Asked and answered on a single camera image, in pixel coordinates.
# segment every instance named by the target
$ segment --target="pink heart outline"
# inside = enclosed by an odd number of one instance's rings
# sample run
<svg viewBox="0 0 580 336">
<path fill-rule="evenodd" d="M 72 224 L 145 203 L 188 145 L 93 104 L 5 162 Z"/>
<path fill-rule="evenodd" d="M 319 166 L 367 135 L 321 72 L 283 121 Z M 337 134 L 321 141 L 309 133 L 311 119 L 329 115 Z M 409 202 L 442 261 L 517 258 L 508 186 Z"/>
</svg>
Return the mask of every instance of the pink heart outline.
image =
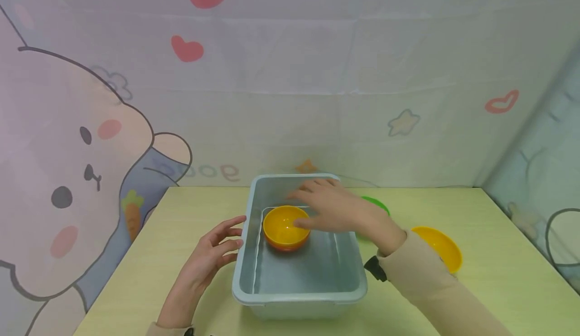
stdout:
<svg viewBox="0 0 580 336">
<path fill-rule="evenodd" d="M 514 89 L 503 97 L 492 98 L 485 103 L 485 110 L 492 114 L 503 114 L 509 112 L 509 110 L 514 107 L 519 96 L 520 92 L 517 89 Z M 507 107 L 496 107 L 497 103 L 507 103 L 508 105 Z"/>
</svg>

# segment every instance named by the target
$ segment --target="bunny eye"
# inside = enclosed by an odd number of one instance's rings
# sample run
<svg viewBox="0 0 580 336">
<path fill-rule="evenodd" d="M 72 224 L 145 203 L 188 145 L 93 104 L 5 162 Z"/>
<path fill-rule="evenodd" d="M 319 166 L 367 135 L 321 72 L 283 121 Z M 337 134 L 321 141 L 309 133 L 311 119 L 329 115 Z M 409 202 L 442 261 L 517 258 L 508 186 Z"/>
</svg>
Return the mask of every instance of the bunny eye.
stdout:
<svg viewBox="0 0 580 336">
<path fill-rule="evenodd" d="M 65 209 L 71 206 L 71 204 L 73 203 L 73 195 L 71 190 L 68 189 L 68 187 L 66 186 L 57 187 L 52 192 L 50 201 L 52 201 L 54 207 L 57 207 L 58 209 Z"/>
<path fill-rule="evenodd" d="M 85 144 L 90 145 L 93 141 L 93 137 L 91 135 L 91 131 L 87 129 L 87 127 L 81 127 L 81 138 Z"/>
</svg>

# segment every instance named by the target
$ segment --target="fabric wall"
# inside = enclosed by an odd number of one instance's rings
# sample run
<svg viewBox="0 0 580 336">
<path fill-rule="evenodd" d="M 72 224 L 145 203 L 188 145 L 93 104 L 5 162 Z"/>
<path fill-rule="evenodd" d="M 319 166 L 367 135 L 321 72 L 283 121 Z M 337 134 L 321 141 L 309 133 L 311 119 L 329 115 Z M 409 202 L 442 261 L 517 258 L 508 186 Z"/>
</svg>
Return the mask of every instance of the fabric wall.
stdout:
<svg viewBox="0 0 580 336">
<path fill-rule="evenodd" d="M 0 334 L 70 335 L 168 186 L 481 184 L 580 0 L 0 0 Z"/>
<path fill-rule="evenodd" d="M 484 189 L 580 293 L 580 50 Z"/>
</svg>

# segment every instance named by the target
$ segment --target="carrot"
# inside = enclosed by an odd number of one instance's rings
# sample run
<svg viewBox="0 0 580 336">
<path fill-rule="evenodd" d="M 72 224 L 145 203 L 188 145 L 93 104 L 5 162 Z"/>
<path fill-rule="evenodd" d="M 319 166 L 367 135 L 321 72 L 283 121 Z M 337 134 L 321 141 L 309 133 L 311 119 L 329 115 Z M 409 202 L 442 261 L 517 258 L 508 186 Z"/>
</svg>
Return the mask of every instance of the carrot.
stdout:
<svg viewBox="0 0 580 336">
<path fill-rule="evenodd" d="M 125 222 L 131 243 L 135 241 L 137 234 L 141 230 L 141 211 L 144 202 L 142 196 L 137 195 L 137 191 L 130 190 L 127 196 L 121 200 L 121 207 L 125 211 Z"/>
<path fill-rule="evenodd" d="M 131 243 L 133 243 L 139 230 L 141 230 L 141 214 L 139 213 L 139 207 L 137 204 L 127 204 L 125 207 L 125 222 L 127 223 L 129 238 L 131 239 Z"/>
</svg>

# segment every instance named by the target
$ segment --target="hand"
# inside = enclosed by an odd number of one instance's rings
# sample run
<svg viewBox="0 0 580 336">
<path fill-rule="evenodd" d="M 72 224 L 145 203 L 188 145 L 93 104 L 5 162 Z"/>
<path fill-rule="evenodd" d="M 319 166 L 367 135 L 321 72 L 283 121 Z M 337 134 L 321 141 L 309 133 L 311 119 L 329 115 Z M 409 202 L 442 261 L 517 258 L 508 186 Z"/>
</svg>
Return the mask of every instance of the hand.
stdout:
<svg viewBox="0 0 580 336">
<path fill-rule="evenodd" d="M 381 253 L 389 255 L 404 243 L 407 234 L 386 211 L 346 190 L 335 179 L 307 180 L 288 198 L 306 203 L 318 216 L 297 219 L 294 225 L 324 232 L 358 232 L 372 240 Z"/>
<path fill-rule="evenodd" d="M 157 326 L 185 328 L 191 324 L 199 299 L 214 276 L 226 264 L 236 261 L 238 255 L 232 252 L 240 249 L 243 241 L 224 240 L 241 236 L 242 229 L 233 226 L 245 220 L 245 216 L 226 220 L 201 237 L 165 299 Z"/>
</svg>

